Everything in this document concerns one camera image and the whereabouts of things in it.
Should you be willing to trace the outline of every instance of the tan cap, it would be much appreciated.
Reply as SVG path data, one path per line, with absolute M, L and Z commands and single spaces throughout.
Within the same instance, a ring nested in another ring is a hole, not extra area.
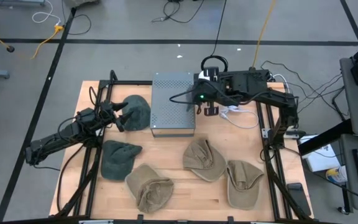
M 207 139 L 193 141 L 183 155 L 183 168 L 191 169 L 208 182 L 218 180 L 226 168 L 222 154 L 209 145 Z
M 173 192 L 173 182 L 167 177 L 159 176 L 149 165 L 142 164 L 126 178 L 136 206 L 141 212 L 152 213 L 162 208 Z
M 230 206 L 243 210 L 253 209 L 259 194 L 263 172 L 244 161 L 227 162 L 227 198 Z

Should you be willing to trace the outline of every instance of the concrete floor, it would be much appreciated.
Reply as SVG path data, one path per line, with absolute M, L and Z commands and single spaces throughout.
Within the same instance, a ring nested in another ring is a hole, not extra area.
M 50 1 L 53 13 L 63 19 L 60 0 Z M 200 70 L 201 60 L 211 54 L 213 45 L 178 46 L 174 42 L 161 44 L 159 40 L 214 40 L 223 1 L 206 0 L 197 16 L 187 24 L 173 21 L 151 23 L 152 19 L 162 16 L 165 1 L 101 0 L 98 5 L 77 10 L 76 15 L 89 16 L 92 28 L 84 35 L 69 35 L 68 42 L 81 39 L 118 41 L 64 45 L 33 139 L 54 133 L 58 124 L 74 113 L 83 80 L 107 79 L 111 69 L 116 71 L 120 80 L 150 80 L 155 72 Z M 346 2 L 358 26 L 358 0 Z M 177 18 L 185 20 L 191 17 L 199 3 L 185 0 Z M 268 0 L 229 0 L 219 39 L 257 40 L 269 4 Z M 57 21 L 49 18 L 42 24 L 36 24 L 31 16 L 37 11 L 49 11 L 48 4 L 46 8 L 9 3 L 0 6 L 0 37 L 27 39 L 27 42 L 49 37 Z M 79 17 L 74 20 L 70 32 L 81 32 L 87 27 L 88 21 Z M 58 40 L 61 36 L 59 33 L 55 39 Z M 123 40 L 134 39 L 151 41 L 147 44 L 120 44 Z M 340 0 L 278 1 L 263 39 L 282 42 L 260 47 L 258 67 L 265 60 L 284 63 L 315 88 L 339 74 L 340 58 L 350 57 L 358 51 L 358 46 L 352 46 L 357 45 L 358 40 Z M 297 41 L 297 44 L 286 42 L 289 40 Z M 311 46 L 302 41 L 318 42 L 319 46 Z M 13 54 L 6 52 L 0 45 L 0 69 L 7 69 L 11 73 L 10 79 L 0 79 L 0 202 L 50 70 L 57 43 L 45 44 L 35 60 L 29 58 L 37 44 L 11 43 L 16 48 Z M 253 43 L 218 45 L 215 54 L 227 58 L 230 70 L 245 70 L 252 63 L 255 51 Z M 284 75 L 288 82 L 302 85 L 307 93 L 311 93 L 294 74 L 282 67 L 269 64 L 264 67 L 273 73 Z M 327 91 L 341 86 L 342 80 L 339 80 Z M 291 89 L 301 99 L 305 97 L 299 88 L 292 86 Z M 332 95 L 326 96 L 326 99 L 330 101 L 331 97 Z M 340 95 L 337 102 L 346 112 L 344 94 Z M 299 116 L 300 128 L 311 134 L 320 133 L 340 122 L 337 114 L 320 99 L 314 101 Z M 60 167 L 62 155 L 59 152 L 49 156 L 42 165 Z M 305 175 L 316 218 L 326 222 L 358 223 L 358 211 L 349 216 L 336 211 L 336 207 L 342 206 L 340 189 L 308 173 Z M 56 171 L 38 170 L 25 164 L 4 220 L 46 217 L 57 178 Z

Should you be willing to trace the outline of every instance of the green cap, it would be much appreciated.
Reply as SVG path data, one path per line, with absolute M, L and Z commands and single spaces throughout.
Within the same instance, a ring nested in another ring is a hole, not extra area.
M 122 113 L 133 112 L 124 125 L 126 131 L 138 131 L 149 127 L 150 106 L 143 97 L 131 95 L 124 99 L 124 103 L 128 103 L 128 105 L 122 109 Z
M 141 146 L 123 142 L 110 140 L 103 143 L 102 177 L 109 180 L 124 180 L 131 173 L 135 156 L 141 150 Z

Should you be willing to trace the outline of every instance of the perforated metal box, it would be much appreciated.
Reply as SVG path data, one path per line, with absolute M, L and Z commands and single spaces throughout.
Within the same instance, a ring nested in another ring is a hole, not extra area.
M 191 73 L 156 73 L 152 85 L 150 128 L 154 137 L 192 137 L 195 131 L 195 106 L 173 103 L 169 98 L 193 87 Z M 186 95 L 175 98 L 188 102 Z

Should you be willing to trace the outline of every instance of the wooden table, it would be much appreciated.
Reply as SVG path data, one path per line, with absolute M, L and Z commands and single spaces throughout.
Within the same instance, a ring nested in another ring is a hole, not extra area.
M 92 86 L 96 91 L 98 82 L 85 81 L 82 83 L 80 96 L 76 111 L 87 107 L 93 108 L 90 102 L 88 88 Z M 269 83 L 269 86 L 283 91 L 282 83 Z M 111 101 L 118 103 L 129 95 L 141 95 L 147 102 L 151 102 L 151 85 L 114 85 Z M 244 109 L 257 112 L 254 102 L 242 106 Z M 278 108 L 272 108 L 275 121 L 278 118 Z M 255 117 L 249 113 L 234 113 L 230 118 L 240 125 L 251 125 L 255 123 Z M 264 114 L 266 127 L 267 115 Z M 253 129 L 241 129 L 230 124 L 219 116 L 205 117 L 203 114 L 196 117 L 196 131 L 193 138 L 153 138 L 150 129 L 136 132 L 120 133 L 114 126 L 107 129 L 104 140 L 115 140 L 129 142 L 143 147 L 142 152 L 136 157 L 134 167 L 143 163 L 151 164 L 157 171 L 171 178 L 174 183 L 174 191 L 166 206 L 153 213 L 144 214 L 147 220 L 227 220 L 233 216 L 236 221 L 273 221 L 272 203 L 270 199 L 267 175 L 260 181 L 258 201 L 253 210 L 245 211 L 229 206 L 227 202 L 227 180 L 226 176 L 213 183 L 205 182 L 189 170 L 183 170 L 182 155 L 189 143 L 198 137 L 207 137 L 216 149 L 218 149 L 227 160 L 240 159 L 250 162 L 259 169 L 266 171 L 265 164 L 260 160 L 259 152 L 262 149 L 262 140 L 259 127 Z M 287 148 L 298 150 L 295 140 L 286 140 Z M 79 148 L 80 145 L 69 147 L 65 151 L 63 164 Z M 73 195 L 78 187 L 85 149 L 74 157 L 68 164 L 62 180 L 61 205 L 63 206 Z M 301 182 L 306 197 L 310 204 L 308 186 L 306 184 L 301 159 L 295 153 L 281 151 L 283 170 L 286 182 Z M 277 199 L 280 216 L 285 217 L 282 204 L 282 196 L 277 187 Z M 85 213 L 88 190 L 83 194 L 80 214 Z M 56 214 L 56 193 L 53 198 L 50 214 Z M 135 206 L 135 200 L 131 197 L 129 190 L 123 182 L 106 180 L 101 177 L 100 169 L 94 193 L 92 218 L 103 219 L 131 219 L 141 214 Z

